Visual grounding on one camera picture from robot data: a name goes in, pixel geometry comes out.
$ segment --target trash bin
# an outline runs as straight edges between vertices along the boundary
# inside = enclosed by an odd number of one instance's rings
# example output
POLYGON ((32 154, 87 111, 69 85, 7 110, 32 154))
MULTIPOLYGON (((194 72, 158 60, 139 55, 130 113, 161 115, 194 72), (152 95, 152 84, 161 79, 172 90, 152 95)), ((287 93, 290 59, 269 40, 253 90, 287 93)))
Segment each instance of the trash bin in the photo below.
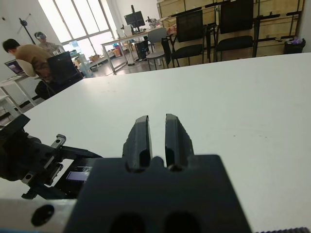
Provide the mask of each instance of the trash bin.
POLYGON ((300 44, 289 44, 290 41, 286 41, 284 45, 284 54, 302 53, 303 47, 306 45, 305 39, 302 39, 300 44))

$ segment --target desk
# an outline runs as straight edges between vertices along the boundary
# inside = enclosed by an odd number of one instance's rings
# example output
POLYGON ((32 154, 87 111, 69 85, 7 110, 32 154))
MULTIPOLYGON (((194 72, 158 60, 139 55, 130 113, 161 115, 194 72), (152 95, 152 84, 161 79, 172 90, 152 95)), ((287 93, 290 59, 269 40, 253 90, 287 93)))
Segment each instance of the desk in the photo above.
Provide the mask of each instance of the desk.
MULTIPOLYGON (((153 155, 164 158, 165 114, 175 114, 195 154, 221 156, 253 232, 311 228, 310 59, 303 53, 83 79, 29 110, 25 131, 48 145, 61 133, 66 146, 121 157, 135 119, 149 115, 153 155)), ((25 191, 0 179, 0 198, 25 191)))
POLYGON ((12 104, 7 100, 9 96, 0 96, 0 105, 4 107, 13 117, 18 117, 19 113, 15 111, 12 104))
POLYGON ((133 56, 132 50, 131 50, 131 48, 130 48, 130 46, 129 46, 129 44, 130 44, 129 41, 130 41, 130 40, 133 40, 133 39, 136 39, 136 38, 144 37, 144 36, 148 35, 149 32, 151 32, 152 30, 157 29, 157 28, 151 28, 151 29, 142 31, 142 32, 140 32, 140 33, 138 33, 138 34, 134 34, 134 35, 126 36, 126 37, 123 37, 123 38, 115 39, 115 40, 112 40, 112 41, 109 41, 109 42, 106 42, 106 43, 103 43, 103 44, 102 44, 102 48, 103 48, 105 57, 107 57, 108 62, 109 62, 109 65, 110 65, 110 67, 111 67, 111 69, 112 69, 112 72, 113 72, 114 74, 116 74, 116 71, 117 71, 117 70, 121 69, 121 68, 124 67, 126 64, 128 64, 128 60, 127 60, 126 56, 124 55, 124 50, 123 50, 123 48, 122 48, 122 42, 127 42, 127 44, 128 44, 128 49, 129 49, 129 51, 130 51, 130 53, 131 53, 131 56, 132 56, 132 59, 133 59, 133 62, 134 62, 134 56, 133 56), (113 66, 113 64, 112 64, 112 62, 111 62, 111 59, 110 59, 110 57, 109 57, 109 55, 108 55, 108 53, 107 53, 107 50, 106 50, 106 48, 105 48, 105 46, 107 46, 107 45, 113 45, 113 44, 119 44, 120 49, 121 49, 121 53, 122 53, 122 55, 123 55, 124 58, 125 58, 125 62, 121 63, 121 64, 118 65, 117 67, 114 67, 114 66, 113 66))
POLYGON ((19 110, 19 112, 23 113, 22 109, 19 107, 19 105, 15 102, 15 100, 10 96, 10 94, 5 90, 5 87, 8 85, 16 85, 18 89, 22 92, 24 96, 26 96, 27 100, 33 105, 36 106, 37 104, 33 101, 33 98, 30 96, 30 94, 26 91, 26 89, 20 84, 21 81, 29 78, 27 75, 20 75, 16 76, 14 78, 10 78, 8 80, 5 80, 0 83, 1 90, 9 96, 9 99, 14 103, 16 108, 19 110))

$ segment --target wall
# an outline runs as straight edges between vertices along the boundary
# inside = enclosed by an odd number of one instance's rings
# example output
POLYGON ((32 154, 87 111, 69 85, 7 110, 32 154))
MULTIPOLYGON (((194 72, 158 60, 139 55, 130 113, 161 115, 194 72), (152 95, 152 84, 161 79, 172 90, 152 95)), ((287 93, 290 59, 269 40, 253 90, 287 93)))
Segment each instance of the wall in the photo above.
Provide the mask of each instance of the wall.
MULTIPOLYGON (((117 9, 121 16, 122 22, 126 25, 124 19, 125 15, 132 13, 131 5, 134 5, 135 11, 141 11, 144 20, 147 20, 147 17, 160 19, 159 13, 157 11, 157 1, 156 0, 114 0, 117 4, 117 9)), ((148 28, 149 23, 145 22, 146 26, 143 28, 148 28)))
POLYGON ((311 0, 306 0, 301 18, 299 37, 305 38, 306 46, 303 52, 311 52, 311 0))
MULTIPOLYGON (((46 18, 38 0, 2 0, 0 1, 0 17, 5 17, 6 20, 0 19, 0 42, 13 38, 20 44, 32 43, 29 36, 26 34, 24 28, 20 31, 21 24, 18 18, 26 19, 28 17, 27 29, 30 34, 34 35, 35 32, 42 31, 48 36, 48 41, 60 44, 54 30, 52 29, 48 19, 46 18)), ((14 75, 3 63, 13 60, 14 57, 7 54, 2 48, 0 48, 0 82, 14 75)), ((27 91, 34 97, 35 87, 39 81, 34 78, 29 78, 23 81, 22 85, 27 91)), ((23 103, 27 99, 20 93, 17 87, 7 87, 9 94, 17 101, 17 103, 23 103)))

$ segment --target screw hole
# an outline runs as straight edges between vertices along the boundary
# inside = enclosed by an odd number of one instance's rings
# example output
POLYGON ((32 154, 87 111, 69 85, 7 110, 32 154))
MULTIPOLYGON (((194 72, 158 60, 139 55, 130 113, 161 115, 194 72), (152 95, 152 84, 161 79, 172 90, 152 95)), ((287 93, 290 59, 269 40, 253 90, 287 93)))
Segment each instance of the screw hole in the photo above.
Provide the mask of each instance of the screw hole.
POLYGON ((42 226, 47 223, 54 214, 54 207, 52 205, 44 205, 38 208, 31 219, 31 223, 36 226, 42 226))

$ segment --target chair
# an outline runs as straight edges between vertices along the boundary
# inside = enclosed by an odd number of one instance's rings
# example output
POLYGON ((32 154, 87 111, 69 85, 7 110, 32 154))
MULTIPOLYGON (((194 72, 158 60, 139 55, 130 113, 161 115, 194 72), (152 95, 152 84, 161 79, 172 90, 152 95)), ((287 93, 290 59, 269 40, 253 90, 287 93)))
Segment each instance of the chair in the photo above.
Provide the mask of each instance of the chair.
POLYGON ((81 73, 72 63, 70 52, 64 52, 60 55, 50 57, 47 61, 53 81, 61 86, 58 92, 83 79, 81 73))
POLYGON ((203 27, 203 12, 195 11, 184 15, 179 15, 176 18, 177 35, 172 41, 172 61, 173 67, 175 67, 174 60, 177 61, 178 66, 179 58, 188 57, 188 63, 190 65, 190 57, 198 56, 202 54, 202 64, 204 63, 204 27, 203 27), (202 39, 202 44, 186 46, 175 51, 174 44, 178 39, 179 42, 191 41, 196 39, 202 39))
MULTIPOLYGON (((148 40, 151 43, 151 48, 152 48, 154 43, 161 42, 162 38, 166 38, 166 34, 167 33, 166 33, 166 29, 165 28, 158 28, 158 29, 155 29, 155 30, 152 30, 151 32, 149 32, 148 33, 148 40)), ((163 62, 163 57, 165 57, 165 52, 164 51, 153 52, 153 53, 150 53, 149 55, 147 55, 146 58, 147 58, 149 69, 151 70, 149 61, 150 60, 154 61, 155 69, 156 69, 156 59, 160 59, 160 58, 162 60, 163 68, 165 68, 164 67, 164 62, 163 62)))
POLYGON ((164 49, 165 62, 166 62, 166 66, 168 68, 169 67, 169 63, 171 62, 171 55, 172 55, 168 38, 166 38, 166 37, 162 38, 161 44, 162 44, 162 47, 164 49))
MULTIPOLYGON (((217 30, 217 39, 219 30, 221 34, 249 30, 253 28, 254 3, 253 0, 236 0, 221 5, 220 25, 217 30)), ((218 60, 218 52, 228 50, 239 50, 253 47, 253 37, 250 35, 238 36, 224 39, 216 43, 216 52, 214 60, 218 60)))

